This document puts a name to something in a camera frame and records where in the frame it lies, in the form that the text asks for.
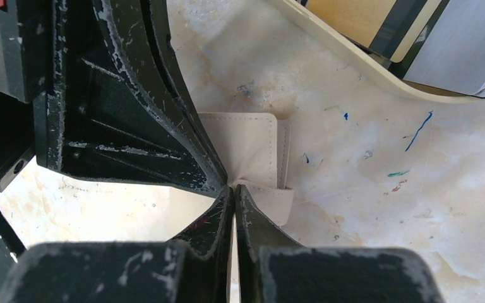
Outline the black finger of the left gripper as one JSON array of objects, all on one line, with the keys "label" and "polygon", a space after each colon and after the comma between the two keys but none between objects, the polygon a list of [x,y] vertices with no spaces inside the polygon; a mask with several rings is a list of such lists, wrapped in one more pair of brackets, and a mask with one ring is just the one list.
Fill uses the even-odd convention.
[{"label": "black finger of the left gripper", "polygon": [[52,62],[33,102],[39,166],[84,181],[216,197],[227,172],[171,46],[166,1],[50,1]]}]

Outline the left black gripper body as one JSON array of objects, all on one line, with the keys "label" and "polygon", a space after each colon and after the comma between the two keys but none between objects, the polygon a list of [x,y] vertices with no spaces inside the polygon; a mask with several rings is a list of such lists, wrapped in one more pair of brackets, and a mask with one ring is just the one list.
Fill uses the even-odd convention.
[{"label": "left black gripper body", "polygon": [[34,155],[33,101],[50,81],[51,1],[0,1],[0,192]]}]

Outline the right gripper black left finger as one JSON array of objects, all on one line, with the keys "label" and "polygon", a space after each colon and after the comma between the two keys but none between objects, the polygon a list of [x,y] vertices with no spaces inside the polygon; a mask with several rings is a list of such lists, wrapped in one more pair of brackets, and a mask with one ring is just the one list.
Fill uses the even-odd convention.
[{"label": "right gripper black left finger", "polygon": [[165,242],[50,242],[22,254],[0,302],[227,302],[233,190]]}]

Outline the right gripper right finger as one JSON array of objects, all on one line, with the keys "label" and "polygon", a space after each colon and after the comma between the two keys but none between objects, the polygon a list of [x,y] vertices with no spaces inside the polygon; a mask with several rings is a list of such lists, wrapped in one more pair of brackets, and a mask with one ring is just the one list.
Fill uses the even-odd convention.
[{"label": "right gripper right finger", "polygon": [[246,186],[234,202],[242,302],[443,302],[413,251],[306,247],[258,209]]}]

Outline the beige card sleeve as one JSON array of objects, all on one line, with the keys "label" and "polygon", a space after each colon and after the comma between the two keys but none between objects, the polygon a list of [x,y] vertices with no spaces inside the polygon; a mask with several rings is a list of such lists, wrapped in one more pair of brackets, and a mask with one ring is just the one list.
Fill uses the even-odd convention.
[{"label": "beige card sleeve", "polygon": [[291,125],[270,113],[201,113],[202,125],[230,186],[245,185],[273,223],[287,223],[294,190],[287,188]]}]

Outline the cream card holder tray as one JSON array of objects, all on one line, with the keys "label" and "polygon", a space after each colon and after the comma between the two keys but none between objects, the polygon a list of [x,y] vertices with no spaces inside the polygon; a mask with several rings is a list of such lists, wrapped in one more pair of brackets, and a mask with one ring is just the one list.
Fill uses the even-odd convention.
[{"label": "cream card holder tray", "polygon": [[485,99],[485,1],[275,1],[286,17],[401,97]]}]

